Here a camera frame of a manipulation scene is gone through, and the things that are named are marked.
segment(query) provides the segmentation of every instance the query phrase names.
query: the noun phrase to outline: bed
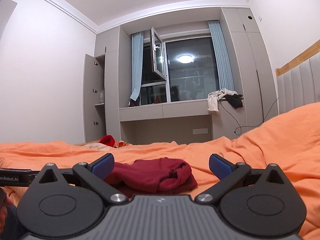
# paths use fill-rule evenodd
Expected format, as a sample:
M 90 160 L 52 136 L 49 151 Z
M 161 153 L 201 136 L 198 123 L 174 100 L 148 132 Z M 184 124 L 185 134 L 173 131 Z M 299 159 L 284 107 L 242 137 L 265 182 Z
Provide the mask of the bed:
M 189 145 L 171 142 L 99 150 L 64 142 L 4 143 L 0 144 L 0 167 L 40 170 L 45 163 L 56 163 L 59 168 L 70 168 L 77 162 L 90 163 L 106 152 L 112 153 L 116 162 L 128 164 L 137 159 L 177 158 L 185 160 L 192 168 L 198 187 L 184 194 L 195 197 L 218 182 L 208 167 L 212 153 L 218 153 L 233 163 L 246 162 L 258 169 L 264 169 L 268 163 L 277 163 L 307 206 L 307 218 L 300 236 L 305 240 L 319 240 L 320 82 L 316 82 L 320 81 L 319 51 L 309 54 L 297 66 L 277 70 L 279 109 L 283 114 L 237 139 L 221 137 Z M 18 205 L 27 189 L 6 187 L 5 190 Z

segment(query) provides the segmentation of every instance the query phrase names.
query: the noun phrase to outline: metal screw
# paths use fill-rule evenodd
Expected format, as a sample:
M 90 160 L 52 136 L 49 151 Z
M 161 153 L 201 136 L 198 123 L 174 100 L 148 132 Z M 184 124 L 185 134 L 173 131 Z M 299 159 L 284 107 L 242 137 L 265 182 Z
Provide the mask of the metal screw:
M 211 196 L 210 194 L 200 194 L 197 199 L 201 202 L 210 202 L 211 200 L 213 200 L 213 196 Z
M 111 201 L 118 202 L 118 203 L 124 201 L 125 199 L 126 199 L 125 195 L 119 194 L 119 193 L 113 194 L 110 197 Z

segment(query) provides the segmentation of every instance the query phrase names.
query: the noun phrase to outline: gray upholstered headboard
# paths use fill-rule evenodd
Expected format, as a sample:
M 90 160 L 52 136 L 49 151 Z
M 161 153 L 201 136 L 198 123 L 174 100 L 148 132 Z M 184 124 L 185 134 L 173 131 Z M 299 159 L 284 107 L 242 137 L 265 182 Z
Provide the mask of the gray upholstered headboard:
M 277 83 L 280 114 L 320 102 L 320 52 L 289 70 L 277 69 Z

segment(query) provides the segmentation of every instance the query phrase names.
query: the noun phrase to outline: logo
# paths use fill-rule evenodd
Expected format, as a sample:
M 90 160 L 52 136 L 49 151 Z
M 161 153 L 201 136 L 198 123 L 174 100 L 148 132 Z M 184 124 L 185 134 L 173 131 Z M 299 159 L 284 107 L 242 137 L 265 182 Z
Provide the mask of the logo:
M 5 180 L 5 181 L 17 181 L 19 182 L 19 178 L 18 177 L 0 177 L 0 180 Z
M 158 198 L 158 199 L 157 199 L 157 201 L 158 201 L 158 202 L 160 202 L 160 203 L 163 203 L 165 200 L 166 200 L 166 199 L 165 199 L 165 198 L 163 198 L 163 197 L 162 197 L 162 198 Z

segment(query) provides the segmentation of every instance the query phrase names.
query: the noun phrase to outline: wall socket panel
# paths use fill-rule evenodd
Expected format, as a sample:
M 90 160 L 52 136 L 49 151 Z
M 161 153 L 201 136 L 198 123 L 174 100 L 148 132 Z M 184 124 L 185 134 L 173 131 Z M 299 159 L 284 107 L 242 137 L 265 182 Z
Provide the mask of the wall socket panel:
M 193 134 L 204 134 L 208 133 L 208 128 L 201 128 L 201 129 L 193 129 Z

